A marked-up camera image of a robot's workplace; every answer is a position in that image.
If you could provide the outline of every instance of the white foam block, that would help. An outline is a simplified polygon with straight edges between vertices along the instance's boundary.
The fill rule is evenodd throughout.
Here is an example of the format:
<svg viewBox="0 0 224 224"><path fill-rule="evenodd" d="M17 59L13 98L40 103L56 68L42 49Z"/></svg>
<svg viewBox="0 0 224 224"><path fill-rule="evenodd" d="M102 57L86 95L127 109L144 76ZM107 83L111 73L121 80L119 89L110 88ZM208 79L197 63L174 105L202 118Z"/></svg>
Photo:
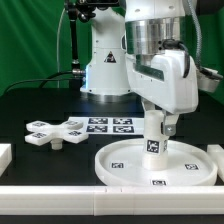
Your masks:
<svg viewBox="0 0 224 224"><path fill-rule="evenodd" d="M218 166L218 175L224 182L224 149L220 145L208 145L207 153Z"/></svg>
<svg viewBox="0 0 224 224"><path fill-rule="evenodd" d="M34 145L44 145L52 140L64 139L68 142L79 143L89 137L87 133L81 132L79 129L83 127L83 122L65 121L60 125L51 125L42 121L35 121L26 125L26 128L33 134L25 136L25 141Z"/></svg>
<svg viewBox="0 0 224 224"><path fill-rule="evenodd" d="M10 144L0 144L0 176L12 161Z"/></svg>
<svg viewBox="0 0 224 224"><path fill-rule="evenodd" d="M1 215L93 215L94 187L0 187Z"/></svg>
<svg viewBox="0 0 224 224"><path fill-rule="evenodd" d="M95 189L94 215L133 215L134 194L129 187Z"/></svg>
<svg viewBox="0 0 224 224"><path fill-rule="evenodd" d="M134 215L224 213L224 187L139 187L134 192Z"/></svg>

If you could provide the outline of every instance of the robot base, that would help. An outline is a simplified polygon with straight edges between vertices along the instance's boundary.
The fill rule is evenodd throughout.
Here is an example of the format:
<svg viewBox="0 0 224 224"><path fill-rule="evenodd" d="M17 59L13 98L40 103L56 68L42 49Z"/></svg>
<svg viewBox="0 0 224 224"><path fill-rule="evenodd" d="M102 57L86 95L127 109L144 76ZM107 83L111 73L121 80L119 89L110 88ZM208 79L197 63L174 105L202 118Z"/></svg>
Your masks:
<svg viewBox="0 0 224 224"><path fill-rule="evenodd" d="M81 97L102 103L116 103L125 102L128 100L135 100L137 98L137 95L132 92L123 95L97 95L92 93L81 92Z"/></svg>
<svg viewBox="0 0 224 224"><path fill-rule="evenodd" d="M142 167L144 139L125 140L102 148L95 158L99 179L109 186L210 186L217 166L201 149L168 141L167 169L149 171Z"/></svg>

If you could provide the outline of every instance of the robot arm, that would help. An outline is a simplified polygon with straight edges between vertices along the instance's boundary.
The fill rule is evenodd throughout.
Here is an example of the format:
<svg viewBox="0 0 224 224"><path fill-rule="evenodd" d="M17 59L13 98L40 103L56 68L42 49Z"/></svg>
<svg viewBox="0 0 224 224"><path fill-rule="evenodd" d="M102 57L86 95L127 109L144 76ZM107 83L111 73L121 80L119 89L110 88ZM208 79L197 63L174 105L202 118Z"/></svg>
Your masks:
<svg viewBox="0 0 224 224"><path fill-rule="evenodd" d="M184 15L180 0L126 1L131 88L172 114L193 112L198 104L196 68L180 46Z"/></svg>

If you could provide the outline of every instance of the black and white pattern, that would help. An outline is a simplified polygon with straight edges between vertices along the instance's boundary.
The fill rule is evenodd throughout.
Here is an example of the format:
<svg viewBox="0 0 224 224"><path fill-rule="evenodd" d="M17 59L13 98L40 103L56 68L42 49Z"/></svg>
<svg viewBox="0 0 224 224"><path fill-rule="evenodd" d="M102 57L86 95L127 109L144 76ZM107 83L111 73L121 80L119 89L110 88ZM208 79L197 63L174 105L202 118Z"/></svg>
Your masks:
<svg viewBox="0 0 224 224"><path fill-rule="evenodd" d="M133 124L132 119L131 118L114 118L113 119L113 124L122 124L122 125L130 125Z"/></svg>
<svg viewBox="0 0 224 224"><path fill-rule="evenodd" d="M185 164L187 170L199 170L196 164Z"/></svg>
<svg viewBox="0 0 224 224"><path fill-rule="evenodd" d="M46 124L43 123L43 122L36 122L36 123L33 124L33 126L36 126L36 127L43 127L43 126L45 126L45 125L46 125Z"/></svg>
<svg viewBox="0 0 224 224"><path fill-rule="evenodd" d="M111 163L111 168L113 169L123 169L124 163Z"/></svg>
<svg viewBox="0 0 224 224"><path fill-rule="evenodd" d="M94 133L107 133L107 126L87 126L86 132L94 132Z"/></svg>
<svg viewBox="0 0 224 224"><path fill-rule="evenodd" d="M75 122L75 121L66 121L65 124L73 126L73 125L78 124L78 122Z"/></svg>
<svg viewBox="0 0 224 224"><path fill-rule="evenodd" d="M108 124L108 118L90 118L89 124Z"/></svg>
<svg viewBox="0 0 224 224"><path fill-rule="evenodd" d="M43 134L43 133L35 133L32 135L33 137L35 138L44 138L46 137L47 135L46 134Z"/></svg>
<svg viewBox="0 0 224 224"><path fill-rule="evenodd" d="M154 186L166 186L166 181L165 180L153 180L152 185Z"/></svg>
<svg viewBox="0 0 224 224"><path fill-rule="evenodd" d="M159 142L148 140L147 152L159 154Z"/></svg>
<svg viewBox="0 0 224 224"><path fill-rule="evenodd" d="M78 131L72 131L70 133L68 133L69 135L72 135L72 136L79 136L81 135L82 133L81 132L78 132Z"/></svg>
<svg viewBox="0 0 224 224"><path fill-rule="evenodd" d="M133 126L114 126L113 127L114 133L134 133L134 127Z"/></svg>

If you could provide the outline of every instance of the black tabletop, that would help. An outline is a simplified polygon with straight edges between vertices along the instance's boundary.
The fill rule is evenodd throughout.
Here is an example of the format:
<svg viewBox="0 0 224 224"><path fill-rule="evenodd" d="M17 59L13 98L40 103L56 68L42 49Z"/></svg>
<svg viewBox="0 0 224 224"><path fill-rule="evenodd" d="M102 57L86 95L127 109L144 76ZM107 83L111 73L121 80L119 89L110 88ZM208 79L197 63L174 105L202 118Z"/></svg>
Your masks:
<svg viewBox="0 0 224 224"><path fill-rule="evenodd" d="M0 98L0 143L11 143L13 161L0 185L98 186L96 152L103 146L142 136L90 135L77 145L64 142L63 150L50 144L25 143L26 124L40 120L60 124L77 117L143 117L140 99L120 103L88 101L69 89L15 89ZM224 106L200 94L197 111L181 115L172 139L206 150L224 144ZM224 216L0 216L0 223L223 223Z"/></svg>

